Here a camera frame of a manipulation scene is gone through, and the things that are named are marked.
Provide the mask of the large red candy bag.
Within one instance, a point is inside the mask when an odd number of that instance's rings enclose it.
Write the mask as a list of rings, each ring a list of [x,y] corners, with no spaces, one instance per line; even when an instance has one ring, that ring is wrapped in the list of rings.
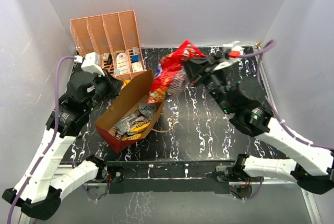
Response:
[[[205,58],[203,52],[188,40],[184,41],[176,51],[163,56],[154,75],[148,103],[163,102],[169,97],[180,94],[188,82],[183,62]]]

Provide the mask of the red brown paper bag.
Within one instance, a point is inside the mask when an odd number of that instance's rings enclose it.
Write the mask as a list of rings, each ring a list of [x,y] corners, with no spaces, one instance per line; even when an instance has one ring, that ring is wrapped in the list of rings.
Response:
[[[95,122],[96,129],[102,139],[116,153],[123,151],[136,141],[117,139],[114,126],[138,110],[138,103],[147,101],[153,78],[152,70],[147,70],[132,78],[120,91],[120,95],[113,100],[110,107]]]

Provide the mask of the silver Himalaya snack packet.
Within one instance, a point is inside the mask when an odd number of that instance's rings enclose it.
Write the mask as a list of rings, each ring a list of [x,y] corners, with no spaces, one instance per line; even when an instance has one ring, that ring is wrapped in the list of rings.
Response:
[[[156,104],[155,103],[138,103],[139,112],[151,121],[156,113]]]

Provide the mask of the yellow m&m's packet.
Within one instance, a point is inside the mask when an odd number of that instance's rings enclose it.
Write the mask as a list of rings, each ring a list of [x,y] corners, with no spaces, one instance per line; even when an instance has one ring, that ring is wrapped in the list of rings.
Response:
[[[125,134],[122,136],[121,141],[130,141],[130,140],[138,140],[141,139],[142,133],[135,133],[133,135]]]
[[[148,122],[148,121],[136,122],[134,125],[132,125],[130,127],[129,132],[130,133],[140,133],[140,132],[143,132],[149,125],[150,125],[150,122]]]

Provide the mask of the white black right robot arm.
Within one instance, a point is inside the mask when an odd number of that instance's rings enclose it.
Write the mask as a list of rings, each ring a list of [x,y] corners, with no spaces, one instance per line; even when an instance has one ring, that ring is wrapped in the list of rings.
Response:
[[[255,77],[247,76],[231,84],[223,69],[235,62],[218,53],[182,64],[190,84],[204,85],[220,109],[233,115],[229,121],[239,132],[269,144],[287,158],[262,159],[240,154],[233,166],[216,168],[216,179],[235,182],[270,177],[294,182],[314,194],[332,190],[333,149],[302,140],[278,120],[265,104],[266,94]]]

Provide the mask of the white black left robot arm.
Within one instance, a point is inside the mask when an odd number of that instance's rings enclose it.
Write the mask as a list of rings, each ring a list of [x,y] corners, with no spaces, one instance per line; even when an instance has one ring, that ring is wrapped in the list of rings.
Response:
[[[108,71],[102,75],[80,71],[72,74],[66,92],[59,97],[43,134],[40,146],[22,179],[6,189],[2,198],[36,220],[48,220],[62,200],[88,181],[106,179],[106,162],[90,155],[81,164],[58,178],[54,174],[67,149],[89,122],[94,108],[104,99],[120,94],[123,82]]]

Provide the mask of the white rounded card pack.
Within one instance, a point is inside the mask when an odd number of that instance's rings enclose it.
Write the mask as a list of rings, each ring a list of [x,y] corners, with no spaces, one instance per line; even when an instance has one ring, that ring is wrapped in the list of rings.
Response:
[[[116,56],[116,75],[124,75],[130,73],[128,56],[125,52],[121,52]]]

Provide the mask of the blue small box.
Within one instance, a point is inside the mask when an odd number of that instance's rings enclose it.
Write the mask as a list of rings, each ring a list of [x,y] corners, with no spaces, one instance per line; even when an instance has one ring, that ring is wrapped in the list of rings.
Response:
[[[139,62],[140,61],[140,55],[133,55],[131,57],[131,62],[134,63],[134,62]]]

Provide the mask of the peach plastic desk organizer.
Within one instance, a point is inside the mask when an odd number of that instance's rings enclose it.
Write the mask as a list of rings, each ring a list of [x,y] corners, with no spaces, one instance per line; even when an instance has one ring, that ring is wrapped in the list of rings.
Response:
[[[127,80],[146,71],[134,10],[72,19],[70,31],[79,54],[99,53],[99,65],[115,77]],[[130,73],[116,75],[116,56],[121,52],[128,56]],[[140,61],[132,63],[133,55],[140,55]]]

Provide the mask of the black aluminium front rail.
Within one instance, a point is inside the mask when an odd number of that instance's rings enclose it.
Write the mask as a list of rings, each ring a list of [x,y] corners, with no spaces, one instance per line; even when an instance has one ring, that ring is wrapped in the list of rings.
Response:
[[[83,161],[55,178],[51,186],[65,198],[87,182],[97,180],[110,194],[133,192],[214,192],[228,194],[231,184],[224,181],[223,170],[233,161],[109,161],[98,165]]]

